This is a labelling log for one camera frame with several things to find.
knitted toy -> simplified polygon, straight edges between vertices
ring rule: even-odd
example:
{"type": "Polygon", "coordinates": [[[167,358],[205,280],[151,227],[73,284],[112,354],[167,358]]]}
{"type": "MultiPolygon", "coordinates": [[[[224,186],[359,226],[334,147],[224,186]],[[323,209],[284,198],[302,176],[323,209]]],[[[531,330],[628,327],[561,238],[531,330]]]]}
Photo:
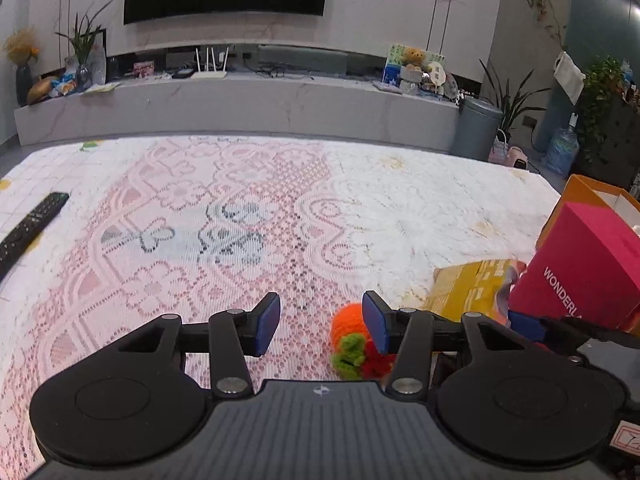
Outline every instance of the knitted toy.
{"type": "Polygon", "coordinates": [[[376,350],[362,319],[361,303],[350,303],[335,314],[330,338],[331,364],[345,380],[380,379],[396,360],[395,355],[380,355],[376,350]]]}

orange ball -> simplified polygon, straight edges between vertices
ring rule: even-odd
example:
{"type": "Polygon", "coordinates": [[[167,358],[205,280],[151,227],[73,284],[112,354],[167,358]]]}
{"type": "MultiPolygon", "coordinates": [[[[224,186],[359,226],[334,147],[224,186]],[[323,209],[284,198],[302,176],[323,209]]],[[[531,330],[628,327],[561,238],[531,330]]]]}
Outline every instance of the orange ball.
{"type": "Polygon", "coordinates": [[[364,324],[364,319],[362,319],[362,304],[349,303],[335,313],[331,322],[329,337],[331,338],[331,346],[334,352],[338,351],[340,339],[356,332],[364,334],[366,341],[371,340],[367,326],[364,324]]]}

white router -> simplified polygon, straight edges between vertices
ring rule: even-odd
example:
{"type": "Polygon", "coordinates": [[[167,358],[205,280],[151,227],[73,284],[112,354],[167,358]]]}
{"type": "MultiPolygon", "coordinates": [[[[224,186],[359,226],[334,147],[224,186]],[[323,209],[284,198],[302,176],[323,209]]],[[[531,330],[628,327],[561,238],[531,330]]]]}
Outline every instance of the white router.
{"type": "Polygon", "coordinates": [[[209,70],[209,47],[207,47],[207,64],[204,72],[200,69],[200,53],[196,48],[196,61],[198,62],[198,71],[191,76],[191,79],[222,79],[226,75],[226,58],[229,56],[229,47],[226,48],[225,60],[222,70],[216,68],[216,53],[211,47],[211,57],[213,58],[213,72],[209,70]]]}

yellow package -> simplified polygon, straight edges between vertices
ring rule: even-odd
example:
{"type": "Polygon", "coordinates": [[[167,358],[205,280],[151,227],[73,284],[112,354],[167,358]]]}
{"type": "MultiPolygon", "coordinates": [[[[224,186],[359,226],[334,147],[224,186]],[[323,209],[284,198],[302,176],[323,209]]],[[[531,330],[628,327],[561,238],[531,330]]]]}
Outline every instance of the yellow package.
{"type": "Polygon", "coordinates": [[[526,267],[518,260],[483,260],[436,269],[433,288],[420,309],[452,321],[460,321],[463,312],[481,312],[507,325],[506,305],[496,303],[495,295],[526,267]]]}

marble tv stand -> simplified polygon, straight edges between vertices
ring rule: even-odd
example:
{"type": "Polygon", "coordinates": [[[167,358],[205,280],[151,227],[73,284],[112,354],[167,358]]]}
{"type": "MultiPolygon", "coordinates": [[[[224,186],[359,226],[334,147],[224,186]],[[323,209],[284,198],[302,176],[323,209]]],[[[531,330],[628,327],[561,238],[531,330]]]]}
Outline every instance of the marble tv stand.
{"type": "Polygon", "coordinates": [[[108,93],[15,111],[22,145],[127,134],[269,132],[448,152],[457,121],[453,103],[381,92],[370,82],[253,73],[127,81],[108,93]]]}

